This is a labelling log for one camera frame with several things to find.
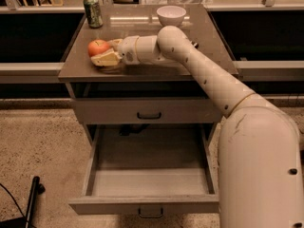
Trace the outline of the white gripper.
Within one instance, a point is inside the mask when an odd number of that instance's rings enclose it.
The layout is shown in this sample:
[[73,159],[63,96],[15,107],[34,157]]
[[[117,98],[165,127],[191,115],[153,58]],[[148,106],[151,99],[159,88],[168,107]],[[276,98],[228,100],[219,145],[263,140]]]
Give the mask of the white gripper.
[[114,67],[121,60],[126,65],[138,65],[140,63],[136,44],[139,36],[128,36],[122,39],[109,40],[110,49],[104,53],[91,57],[91,62],[97,67]]

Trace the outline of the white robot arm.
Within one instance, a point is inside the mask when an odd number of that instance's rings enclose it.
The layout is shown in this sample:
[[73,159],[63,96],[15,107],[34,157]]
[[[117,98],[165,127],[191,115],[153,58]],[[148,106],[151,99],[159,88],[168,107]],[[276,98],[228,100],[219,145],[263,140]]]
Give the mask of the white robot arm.
[[198,51],[177,27],[110,41],[111,63],[182,64],[225,118],[218,139],[221,228],[303,228],[295,121]]

